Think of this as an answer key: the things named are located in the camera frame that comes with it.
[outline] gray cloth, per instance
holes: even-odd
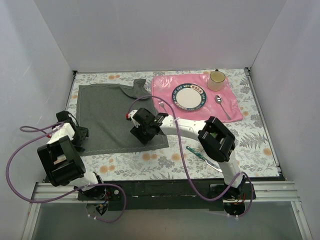
[[[76,118],[80,126],[89,129],[83,156],[143,152],[169,146],[166,136],[157,135],[144,146],[130,133],[134,125],[126,120],[126,113],[135,99],[150,95],[145,83],[145,79],[136,79],[133,87],[108,83],[79,86]],[[139,108],[156,113],[151,98],[138,101],[132,110]]]

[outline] beige mug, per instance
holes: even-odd
[[[210,73],[208,80],[208,88],[212,91],[219,91],[225,84],[226,75],[218,69]]]

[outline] pink cloth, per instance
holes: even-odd
[[[152,95],[158,96],[166,100],[173,107],[177,118],[189,119],[189,120],[208,120],[210,116],[217,117],[223,123],[240,121],[243,116],[238,107],[236,96],[230,89],[228,78],[224,81],[224,86],[220,91],[211,91],[207,82],[209,80],[208,74],[183,74],[183,75],[168,75],[168,76],[155,76],[151,83]],[[202,108],[196,111],[186,111],[177,107],[172,100],[173,90],[180,84],[192,83],[196,84],[205,91],[206,102]],[[222,98],[222,105],[225,111],[230,116],[231,120],[228,120],[226,114],[222,110],[221,106],[216,103],[215,96],[219,95]],[[163,113],[164,109],[159,105],[158,99],[153,99],[154,106],[158,112]],[[166,104],[164,107],[168,114],[171,114],[171,110]]]

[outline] white plate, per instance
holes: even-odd
[[[200,86],[184,83],[173,90],[172,100],[181,109],[195,111],[204,106],[207,96]]]

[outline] floral tablecloth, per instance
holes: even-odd
[[[226,123],[236,137],[235,156],[242,171],[250,177],[277,177],[276,166],[269,141],[259,115],[250,84],[243,69],[222,69],[228,76],[230,87],[235,94],[243,120]],[[133,85],[134,79],[146,79],[145,88],[151,92],[151,80],[154,76],[203,74],[210,70],[195,71],[141,71],[115,73],[78,73],[73,84],[67,110],[73,115],[77,111],[79,85],[114,83]],[[168,136],[169,147],[132,153],[113,153],[83,156],[87,171],[98,173],[104,181],[185,179],[185,171],[179,152],[178,137]],[[203,148],[199,142],[182,138],[184,157],[189,174],[193,179],[222,178],[223,175],[199,159],[186,146],[197,151]]]

